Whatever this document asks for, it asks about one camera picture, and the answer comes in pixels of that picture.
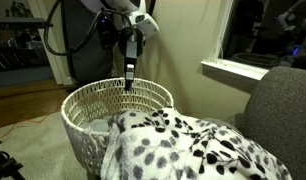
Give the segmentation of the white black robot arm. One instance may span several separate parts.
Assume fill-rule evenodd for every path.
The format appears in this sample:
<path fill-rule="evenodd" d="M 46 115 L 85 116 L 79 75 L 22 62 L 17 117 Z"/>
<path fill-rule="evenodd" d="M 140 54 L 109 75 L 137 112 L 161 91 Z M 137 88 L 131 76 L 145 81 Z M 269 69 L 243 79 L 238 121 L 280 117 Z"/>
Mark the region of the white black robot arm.
<path fill-rule="evenodd" d="M 95 18 L 103 48 L 118 45 L 124 57 L 124 89 L 129 91 L 135 81 L 137 59 L 145 42 L 159 32 L 159 26 L 146 9 L 146 0 L 80 0 Z"/>

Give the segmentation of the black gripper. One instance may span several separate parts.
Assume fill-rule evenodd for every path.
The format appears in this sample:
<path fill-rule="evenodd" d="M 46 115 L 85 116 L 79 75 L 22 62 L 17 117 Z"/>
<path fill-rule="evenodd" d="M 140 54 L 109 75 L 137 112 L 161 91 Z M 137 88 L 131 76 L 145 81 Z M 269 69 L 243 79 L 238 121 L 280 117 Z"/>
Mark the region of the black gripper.
<path fill-rule="evenodd" d="M 124 28 L 120 33 L 118 47 L 124 56 L 125 69 L 125 89 L 130 90 L 134 81 L 134 70 L 137 58 L 143 53 L 143 33 L 136 29 L 134 32 L 130 28 Z"/>

